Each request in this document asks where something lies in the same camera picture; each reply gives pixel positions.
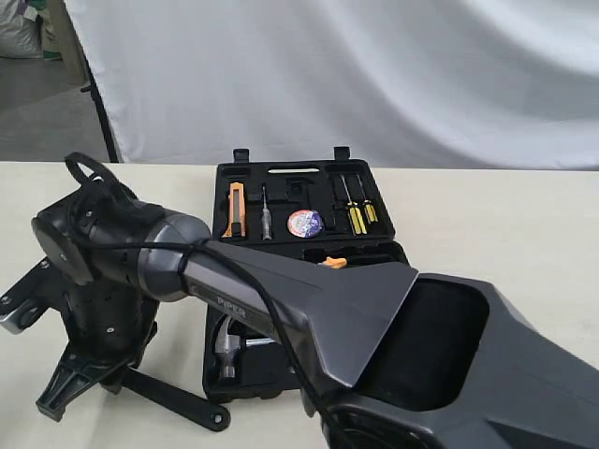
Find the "black cable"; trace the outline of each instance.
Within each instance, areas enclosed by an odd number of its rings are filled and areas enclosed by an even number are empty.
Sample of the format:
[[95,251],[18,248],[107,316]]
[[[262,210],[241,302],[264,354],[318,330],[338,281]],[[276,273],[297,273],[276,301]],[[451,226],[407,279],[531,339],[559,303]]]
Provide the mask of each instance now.
[[[78,160],[77,163],[84,164],[81,160]],[[105,170],[107,170],[110,173],[110,175],[112,175],[112,173],[107,168],[105,168],[105,167],[103,167],[103,168]],[[75,243],[77,243],[78,245],[80,245],[83,248],[92,249],[92,250],[107,250],[107,251],[111,251],[111,250],[143,250],[143,249],[169,250],[169,251],[183,252],[183,254],[185,254],[187,257],[189,255],[191,255],[192,253],[204,253],[204,254],[212,257],[214,260],[216,260],[220,264],[222,264],[225,268],[228,268],[229,270],[231,270],[231,272],[233,272],[233,274],[238,276],[243,282],[246,282],[248,285],[250,285],[252,288],[254,288],[257,291],[260,298],[262,299],[262,301],[264,302],[267,310],[269,311],[269,315],[270,315],[270,318],[272,319],[274,329],[276,330],[277,335],[279,336],[279,339],[281,341],[281,345],[283,346],[285,354],[287,355],[287,358],[289,359],[291,366],[293,367],[293,369],[296,372],[296,375],[298,376],[299,384],[301,385],[302,389],[305,391],[306,395],[308,396],[308,398],[314,405],[314,408],[320,414],[323,422],[329,428],[329,431],[334,433],[336,435],[336,437],[339,439],[339,441],[343,443],[343,448],[358,449],[357,446],[349,438],[349,435],[347,434],[347,432],[345,431],[343,426],[335,419],[333,414],[324,405],[322,398],[320,397],[320,395],[316,391],[314,385],[308,378],[308,375],[306,374],[306,371],[304,370],[303,366],[301,365],[298,355],[297,355],[295,349],[293,348],[293,345],[291,344],[291,340],[289,339],[289,336],[288,336],[285,326],[283,324],[283,320],[281,319],[279,311],[278,311],[277,307],[275,306],[274,299],[272,298],[270,293],[264,288],[262,283],[254,275],[252,275],[249,271],[247,271],[245,268],[243,268],[240,264],[238,264],[237,262],[228,258],[224,254],[219,253],[218,251],[215,251],[213,248],[207,247],[205,245],[205,243],[207,241],[209,241],[208,239],[202,240],[200,243],[192,243],[192,244],[166,243],[166,242],[159,242],[159,243],[156,243],[156,242],[142,242],[142,243],[124,242],[124,243],[108,243],[108,244],[92,243],[91,241],[89,241],[88,239],[85,239],[82,235],[80,235],[78,233],[78,230],[77,230],[76,226],[74,225],[74,218],[75,218],[74,216],[76,214],[78,214],[79,208],[80,208],[80,205],[82,204],[82,202],[86,199],[89,199],[86,196],[90,196],[91,199],[95,200],[95,201],[114,200],[114,198],[109,197],[110,194],[107,192],[107,190],[112,190],[112,189],[110,189],[110,188],[105,189],[107,187],[107,185],[105,184],[104,186],[102,186],[101,184],[103,183],[103,181],[102,182],[92,181],[91,177],[88,178],[87,181],[84,181],[81,177],[79,177],[79,178],[75,177],[75,178],[77,179],[77,181],[81,180],[81,182],[80,182],[81,189],[79,190],[78,194],[75,195],[75,197],[73,198],[73,201],[70,203],[70,205],[68,206],[67,211],[66,211],[67,234]]]

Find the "yellow screwdriver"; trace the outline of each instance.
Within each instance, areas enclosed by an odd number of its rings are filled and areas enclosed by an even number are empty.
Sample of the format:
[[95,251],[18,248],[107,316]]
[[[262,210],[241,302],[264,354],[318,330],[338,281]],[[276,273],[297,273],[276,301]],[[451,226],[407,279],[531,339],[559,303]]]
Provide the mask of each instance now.
[[376,216],[376,210],[374,209],[374,204],[370,199],[366,197],[366,191],[364,190],[364,184],[362,184],[362,178],[358,176],[359,188],[362,189],[362,197],[364,201],[362,202],[362,206],[364,206],[364,212],[366,212],[366,221],[369,225],[378,222],[378,217]]
[[349,224],[352,226],[352,232],[355,236],[359,234],[367,234],[366,225],[364,224],[364,220],[362,219],[362,212],[358,207],[358,203],[352,201],[352,197],[349,195],[347,183],[345,182],[345,175],[339,176],[341,176],[343,188],[345,189],[345,193],[347,194],[347,216],[349,217]]

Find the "tool kit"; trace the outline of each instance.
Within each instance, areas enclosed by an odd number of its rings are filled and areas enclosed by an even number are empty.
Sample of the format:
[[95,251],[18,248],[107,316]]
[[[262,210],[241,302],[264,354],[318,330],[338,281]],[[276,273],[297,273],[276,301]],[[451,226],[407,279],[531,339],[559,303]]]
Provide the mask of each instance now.
[[[323,269],[407,264],[368,164],[350,159],[348,147],[322,161],[251,163],[245,149],[233,155],[216,171],[215,239]],[[274,398],[299,384],[279,344],[209,307],[203,386],[209,400],[223,403]]]

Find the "robotic arm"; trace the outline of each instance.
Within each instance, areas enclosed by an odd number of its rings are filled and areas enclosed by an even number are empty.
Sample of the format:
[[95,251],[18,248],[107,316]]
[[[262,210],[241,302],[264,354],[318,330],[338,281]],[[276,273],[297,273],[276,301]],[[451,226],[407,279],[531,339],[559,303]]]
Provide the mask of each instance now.
[[[83,155],[67,166],[81,188],[33,228],[73,285],[61,311],[69,339],[96,358],[151,334],[140,332],[144,304],[194,296],[283,344],[331,448],[599,447],[597,371],[535,332],[492,285],[227,245],[199,219],[137,200]],[[117,286],[140,300],[111,297]],[[38,317],[23,321],[31,305],[13,306],[0,319],[13,332]]]

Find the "black tool case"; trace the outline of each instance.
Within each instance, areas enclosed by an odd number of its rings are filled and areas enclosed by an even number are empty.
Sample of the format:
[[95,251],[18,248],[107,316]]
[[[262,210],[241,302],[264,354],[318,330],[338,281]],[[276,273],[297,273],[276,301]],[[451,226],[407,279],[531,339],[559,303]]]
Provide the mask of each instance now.
[[[248,150],[237,149],[233,155],[233,163],[221,164],[216,169],[212,220],[212,236],[215,239],[312,263],[324,262],[327,257],[354,257],[352,260],[357,260],[357,265],[389,261],[407,264],[402,246],[394,241],[393,223],[368,164],[363,160],[350,159],[348,147],[335,147],[335,159],[324,161],[250,163]],[[365,223],[364,196],[357,175],[362,180],[366,197],[373,203],[378,221],[366,224],[365,235],[352,232],[342,174],[351,198],[359,204]],[[228,197],[233,182],[243,184],[244,237],[223,237],[228,229]],[[262,238],[263,185],[271,214],[270,240]],[[322,230],[318,235],[307,239],[289,232],[288,217],[297,210],[319,212]],[[235,363],[236,378],[223,382],[219,378],[220,362],[214,354],[214,344],[224,317],[220,311],[208,308],[203,375],[208,399],[229,402],[234,398],[275,398],[284,390],[299,387],[283,348],[278,344],[251,347],[240,352]],[[245,339],[262,337],[237,322],[231,326],[229,333]]]

